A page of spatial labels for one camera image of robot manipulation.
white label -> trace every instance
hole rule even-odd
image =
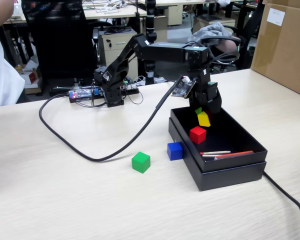
[[[269,23],[281,26],[282,22],[284,21],[285,14],[286,13],[284,11],[270,8],[268,18],[266,21]]]

drawer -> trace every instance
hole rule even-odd
[[[118,36],[118,37],[106,37],[103,36],[103,46],[104,46],[104,51],[109,51],[109,50],[118,50],[118,49],[124,49],[127,43],[131,39],[130,36]]]
[[[107,62],[106,66],[108,67],[112,62]],[[128,77],[130,77],[132,80],[135,80],[138,77],[138,60],[137,58],[133,59],[129,63],[129,72]]]
[[[111,51],[105,51],[104,52],[104,56],[105,56],[105,62],[106,63],[112,63],[114,60],[117,59],[117,57],[119,57],[119,55],[121,54],[122,50],[111,50]]]

green block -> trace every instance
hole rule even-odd
[[[198,115],[198,114],[202,113],[202,107],[199,107],[197,110],[194,110],[194,111]]]
[[[143,152],[138,152],[132,158],[132,168],[143,174],[150,168],[150,156]]]

person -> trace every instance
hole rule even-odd
[[[0,0],[0,26],[14,13],[14,0]],[[0,42],[0,106],[17,103],[24,92],[25,80],[5,60]]]

red stick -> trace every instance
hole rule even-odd
[[[234,156],[241,156],[241,155],[248,155],[253,154],[254,151],[242,151],[242,152],[236,152],[236,153],[230,153],[230,154],[224,154],[220,156],[216,156],[216,159],[224,159],[224,158],[230,158]]]

